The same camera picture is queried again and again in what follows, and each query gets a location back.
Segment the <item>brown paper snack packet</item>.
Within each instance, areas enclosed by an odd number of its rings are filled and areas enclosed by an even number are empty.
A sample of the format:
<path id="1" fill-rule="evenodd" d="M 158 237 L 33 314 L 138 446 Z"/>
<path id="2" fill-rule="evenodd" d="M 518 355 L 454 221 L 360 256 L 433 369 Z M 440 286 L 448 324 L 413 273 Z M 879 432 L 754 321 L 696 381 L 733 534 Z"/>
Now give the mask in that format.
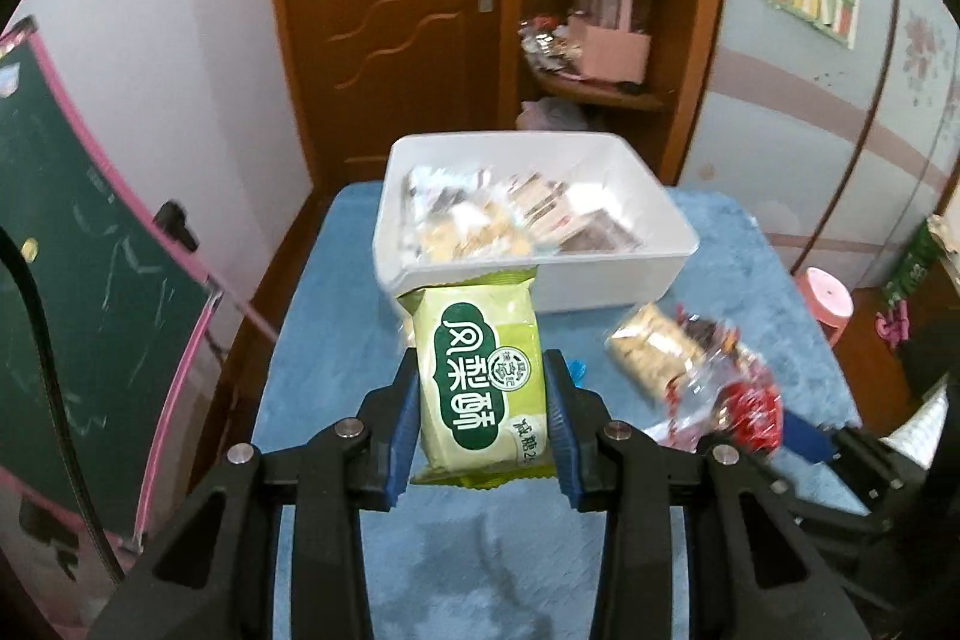
<path id="1" fill-rule="evenodd" d="M 565 195 L 568 184 L 532 174 L 525 181 L 517 181 L 508 188 L 508 203 L 517 224 L 534 230 L 535 223 L 545 218 L 548 211 Z"/>

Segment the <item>green pastry packet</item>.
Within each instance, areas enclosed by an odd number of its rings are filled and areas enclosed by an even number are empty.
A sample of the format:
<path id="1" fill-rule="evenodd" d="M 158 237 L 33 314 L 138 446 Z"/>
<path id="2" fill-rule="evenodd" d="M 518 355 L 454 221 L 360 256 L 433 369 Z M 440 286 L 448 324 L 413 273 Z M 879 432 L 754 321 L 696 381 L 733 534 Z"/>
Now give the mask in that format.
<path id="1" fill-rule="evenodd" d="M 420 374 L 416 484 L 488 491 L 555 474 L 535 275 L 505 269 L 398 298 Z"/>

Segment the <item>large cracker bag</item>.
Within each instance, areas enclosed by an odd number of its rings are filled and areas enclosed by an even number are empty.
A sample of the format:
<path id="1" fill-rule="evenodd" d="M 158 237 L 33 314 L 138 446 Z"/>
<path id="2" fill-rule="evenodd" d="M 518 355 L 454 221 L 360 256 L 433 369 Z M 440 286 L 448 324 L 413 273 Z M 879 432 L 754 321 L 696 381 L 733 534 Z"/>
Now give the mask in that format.
<path id="1" fill-rule="evenodd" d="M 496 202 L 460 202 L 434 214 L 416 229 L 420 255 L 430 263 L 528 257 L 534 245 Z"/>

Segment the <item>brown date packet in bin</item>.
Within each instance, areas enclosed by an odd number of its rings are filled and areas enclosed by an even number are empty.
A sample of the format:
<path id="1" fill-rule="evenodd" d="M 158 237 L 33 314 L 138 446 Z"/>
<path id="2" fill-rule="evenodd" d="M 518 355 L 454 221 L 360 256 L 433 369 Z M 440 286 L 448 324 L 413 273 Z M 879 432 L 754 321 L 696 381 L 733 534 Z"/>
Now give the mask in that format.
<path id="1" fill-rule="evenodd" d="M 558 248 L 562 253 L 628 253 L 643 242 L 605 209 L 584 216 L 584 224 Z"/>

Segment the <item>green bag on cabinet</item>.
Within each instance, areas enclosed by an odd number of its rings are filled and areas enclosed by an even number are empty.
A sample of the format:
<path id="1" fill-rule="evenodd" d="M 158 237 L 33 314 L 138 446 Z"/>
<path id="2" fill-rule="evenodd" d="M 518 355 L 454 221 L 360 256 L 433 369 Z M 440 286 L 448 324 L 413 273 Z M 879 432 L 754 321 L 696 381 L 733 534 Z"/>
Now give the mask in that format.
<path id="1" fill-rule="evenodd" d="M 945 259 L 950 250 L 950 229 L 940 214 L 931 213 L 919 224 L 905 252 L 893 267 L 889 280 L 882 287 L 885 305 L 895 307 L 907 301 L 918 289 L 931 268 Z"/>

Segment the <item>puffed snack bag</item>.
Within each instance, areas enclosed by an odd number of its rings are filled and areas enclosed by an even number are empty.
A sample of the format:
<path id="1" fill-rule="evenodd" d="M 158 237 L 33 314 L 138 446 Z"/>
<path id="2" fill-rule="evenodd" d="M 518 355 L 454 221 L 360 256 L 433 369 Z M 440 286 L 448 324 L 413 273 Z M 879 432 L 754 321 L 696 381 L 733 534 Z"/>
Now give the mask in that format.
<path id="1" fill-rule="evenodd" d="M 700 370 L 706 353 L 652 302 L 640 305 L 605 340 L 607 353 L 631 380 L 656 401 L 682 388 Z"/>

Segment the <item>green chalkboard easel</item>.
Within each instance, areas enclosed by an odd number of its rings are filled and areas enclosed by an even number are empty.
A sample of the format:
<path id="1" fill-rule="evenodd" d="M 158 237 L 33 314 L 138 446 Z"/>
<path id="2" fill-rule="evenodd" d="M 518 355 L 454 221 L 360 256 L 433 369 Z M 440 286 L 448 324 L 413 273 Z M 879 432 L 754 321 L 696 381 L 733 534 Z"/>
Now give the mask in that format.
<path id="1" fill-rule="evenodd" d="M 138 554 L 203 331 L 221 301 L 252 308 L 153 223 L 86 128 L 31 18 L 2 37 L 2 226 L 43 301 L 94 512 L 119 554 Z"/>

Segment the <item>blue white candy packet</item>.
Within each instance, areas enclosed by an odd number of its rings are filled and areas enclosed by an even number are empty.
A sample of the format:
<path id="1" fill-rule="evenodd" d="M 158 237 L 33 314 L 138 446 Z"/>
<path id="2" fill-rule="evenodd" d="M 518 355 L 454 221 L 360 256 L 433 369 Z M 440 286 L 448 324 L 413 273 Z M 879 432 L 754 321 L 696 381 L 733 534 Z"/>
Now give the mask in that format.
<path id="1" fill-rule="evenodd" d="M 586 364 L 580 360 L 568 360 L 566 369 L 568 369 L 568 374 L 571 377 L 571 381 L 573 381 L 573 385 L 576 386 L 576 388 L 581 388 L 586 378 Z"/>

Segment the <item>red round candy packet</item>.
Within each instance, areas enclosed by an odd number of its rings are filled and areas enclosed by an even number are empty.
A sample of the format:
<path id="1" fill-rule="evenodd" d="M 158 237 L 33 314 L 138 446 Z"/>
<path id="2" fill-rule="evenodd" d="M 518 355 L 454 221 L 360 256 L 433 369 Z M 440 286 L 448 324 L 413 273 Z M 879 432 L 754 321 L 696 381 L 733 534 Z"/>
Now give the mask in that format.
<path id="1" fill-rule="evenodd" d="M 778 387 L 771 381 L 732 381 L 713 406 L 716 431 L 730 435 L 750 452 L 776 452 L 782 443 L 784 411 Z"/>

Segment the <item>pink gift basket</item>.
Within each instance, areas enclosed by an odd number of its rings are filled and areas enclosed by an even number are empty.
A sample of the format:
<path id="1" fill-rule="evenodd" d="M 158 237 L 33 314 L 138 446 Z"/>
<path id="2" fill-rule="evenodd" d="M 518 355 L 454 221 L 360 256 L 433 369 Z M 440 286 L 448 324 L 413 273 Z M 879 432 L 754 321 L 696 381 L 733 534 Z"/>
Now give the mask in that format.
<path id="1" fill-rule="evenodd" d="M 574 0 L 568 16 L 571 62 L 586 80 L 646 81 L 652 0 Z"/>

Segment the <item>white packets in bin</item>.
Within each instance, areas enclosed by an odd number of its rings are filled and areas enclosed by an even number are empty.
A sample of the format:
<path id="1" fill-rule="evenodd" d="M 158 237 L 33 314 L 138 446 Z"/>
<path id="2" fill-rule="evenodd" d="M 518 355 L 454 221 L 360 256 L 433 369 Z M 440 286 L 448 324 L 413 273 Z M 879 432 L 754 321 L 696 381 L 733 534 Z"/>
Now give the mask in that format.
<path id="1" fill-rule="evenodd" d="M 404 226 L 415 229 L 460 205 L 480 206 L 490 184 L 491 172 L 482 167 L 412 167 L 400 200 Z"/>

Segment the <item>dark red snack packet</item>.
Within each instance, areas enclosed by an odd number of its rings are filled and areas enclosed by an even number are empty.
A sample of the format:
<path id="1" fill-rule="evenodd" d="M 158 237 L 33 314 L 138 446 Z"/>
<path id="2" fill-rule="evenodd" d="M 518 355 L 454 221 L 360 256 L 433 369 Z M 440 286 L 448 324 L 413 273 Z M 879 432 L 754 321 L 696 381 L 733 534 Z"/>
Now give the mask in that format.
<path id="1" fill-rule="evenodd" d="M 683 305 L 675 307 L 675 321 L 688 338 L 701 347 L 708 360 L 737 360 L 740 330 L 724 320 L 711 320 L 688 312 Z"/>

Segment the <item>white plastic bin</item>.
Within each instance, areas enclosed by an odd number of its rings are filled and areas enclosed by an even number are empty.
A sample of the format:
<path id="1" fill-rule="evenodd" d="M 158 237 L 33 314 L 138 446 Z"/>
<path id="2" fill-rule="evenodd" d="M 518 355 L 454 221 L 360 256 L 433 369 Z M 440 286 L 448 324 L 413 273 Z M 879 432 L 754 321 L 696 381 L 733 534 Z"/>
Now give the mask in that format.
<path id="1" fill-rule="evenodd" d="M 509 213 L 508 188 L 529 175 L 568 184 L 534 230 L 517 224 L 534 250 L 528 257 L 430 263 L 416 229 L 404 226 L 402 190 L 412 167 L 482 167 L 491 184 L 482 197 Z M 605 209 L 643 245 L 628 253 L 562 253 L 560 245 Z M 633 148 L 597 131 L 456 131 L 410 135 L 387 159 L 374 226 L 374 271 L 382 291 L 398 299 L 418 287 L 460 283 L 505 269 L 534 268 L 532 296 L 540 312 L 573 312 L 655 301 L 700 245 L 700 237 Z"/>

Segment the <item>pink plastic stool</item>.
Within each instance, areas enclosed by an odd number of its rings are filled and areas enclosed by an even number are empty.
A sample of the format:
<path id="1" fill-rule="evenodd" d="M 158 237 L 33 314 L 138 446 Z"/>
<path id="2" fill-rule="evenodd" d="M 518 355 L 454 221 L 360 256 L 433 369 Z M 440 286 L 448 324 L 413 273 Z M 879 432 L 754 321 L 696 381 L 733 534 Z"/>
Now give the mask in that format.
<path id="1" fill-rule="evenodd" d="M 854 314 L 851 292 L 838 278 L 815 266 L 799 271 L 794 283 L 828 344 L 835 347 Z"/>

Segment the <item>sliding wardrobe door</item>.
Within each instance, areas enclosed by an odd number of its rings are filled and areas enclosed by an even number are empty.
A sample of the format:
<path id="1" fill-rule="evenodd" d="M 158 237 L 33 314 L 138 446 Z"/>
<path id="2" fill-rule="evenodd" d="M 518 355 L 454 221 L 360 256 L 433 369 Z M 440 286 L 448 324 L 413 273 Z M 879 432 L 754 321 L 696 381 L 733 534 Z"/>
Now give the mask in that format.
<path id="1" fill-rule="evenodd" d="M 957 163 L 958 26 L 942 0 L 859 0 L 830 37 L 800 18 L 818 2 L 724 0 L 680 181 L 737 200 L 786 268 L 877 287 Z"/>

